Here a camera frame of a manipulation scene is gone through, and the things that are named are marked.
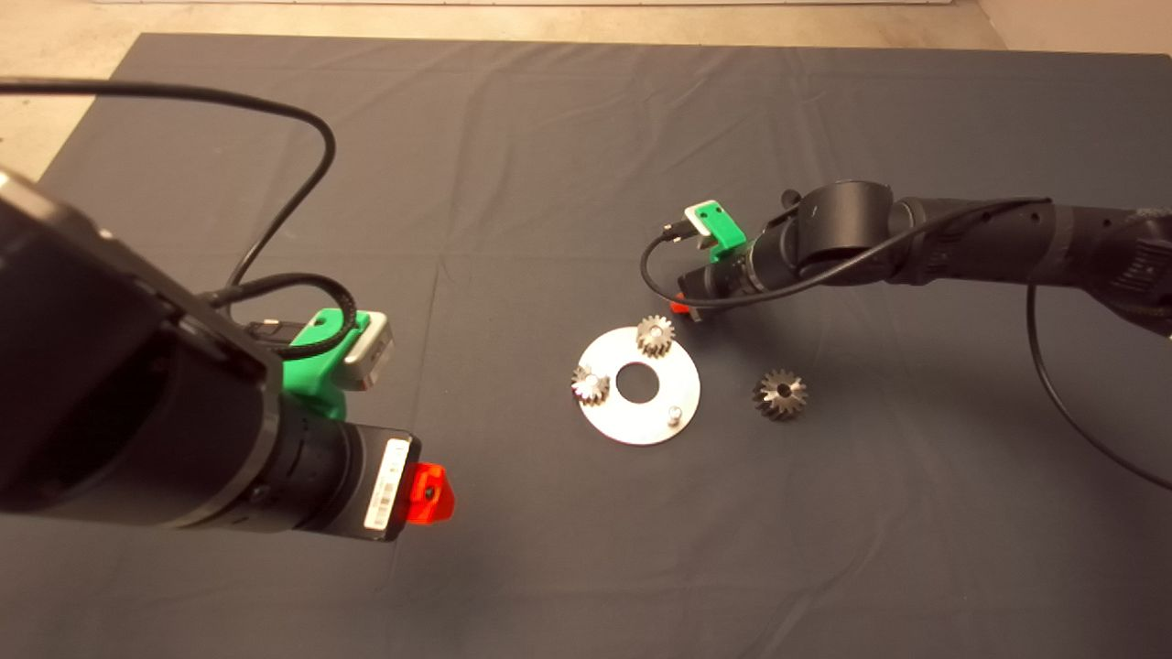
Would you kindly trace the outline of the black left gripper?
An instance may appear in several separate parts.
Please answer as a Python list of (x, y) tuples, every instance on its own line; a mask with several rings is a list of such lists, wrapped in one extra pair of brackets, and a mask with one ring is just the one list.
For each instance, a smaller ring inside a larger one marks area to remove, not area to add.
[(347, 423), (343, 483), (328, 508), (328, 534), (393, 543), (406, 525), (451, 519), (456, 496), (444, 466), (418, 462), (421, 441), (409, 432)]

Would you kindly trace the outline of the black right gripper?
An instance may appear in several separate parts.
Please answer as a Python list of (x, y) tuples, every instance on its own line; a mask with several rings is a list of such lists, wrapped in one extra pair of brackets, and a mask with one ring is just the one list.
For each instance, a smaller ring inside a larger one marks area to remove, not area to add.
[[(699, 303), (700, 308), (724, 308), (725, 300), (740, 299), (751, 293), (744, 257), (728, 257), (677, 276), (677, 292), (683, 299)], [(689, 306), (672, 303), (672, 313), (687, 315)]]

